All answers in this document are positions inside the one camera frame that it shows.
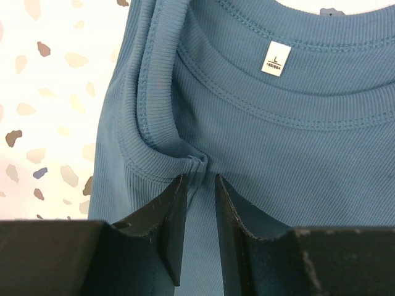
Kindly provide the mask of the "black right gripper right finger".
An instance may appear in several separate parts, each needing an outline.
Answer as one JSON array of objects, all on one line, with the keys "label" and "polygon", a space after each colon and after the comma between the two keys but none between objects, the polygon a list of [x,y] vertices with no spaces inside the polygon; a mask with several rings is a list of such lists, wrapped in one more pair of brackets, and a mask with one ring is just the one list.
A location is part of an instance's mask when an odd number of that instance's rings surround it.
[{"label": "black right gripper right finger", "polygon": [[225,295],[393,295],[394,228],[292,228],[222,176],[215,207]]}]

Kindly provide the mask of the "blue ribbed tank top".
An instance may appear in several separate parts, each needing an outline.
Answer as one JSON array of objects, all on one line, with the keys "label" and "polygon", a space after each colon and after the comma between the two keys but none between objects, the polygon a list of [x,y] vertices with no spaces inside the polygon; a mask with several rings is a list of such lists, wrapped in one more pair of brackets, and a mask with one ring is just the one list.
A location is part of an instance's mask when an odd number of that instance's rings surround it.
[{"label": "blue ribbed tank top", "polygon": [[394,225],[394,7],[133,1],[98,124],[88,216],[189,176],[177,295],[222,295],[214,179],[288,226]]}]

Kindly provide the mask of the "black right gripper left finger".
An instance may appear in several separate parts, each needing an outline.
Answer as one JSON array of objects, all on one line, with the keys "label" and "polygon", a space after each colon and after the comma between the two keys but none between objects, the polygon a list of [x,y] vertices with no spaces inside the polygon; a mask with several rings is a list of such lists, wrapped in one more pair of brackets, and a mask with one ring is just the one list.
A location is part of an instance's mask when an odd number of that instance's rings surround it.
[{"label": "black right gripper left finger", "polygon": [[173,295],[180,285],[186,175],[109,224],[1,222],[2,295]]}]

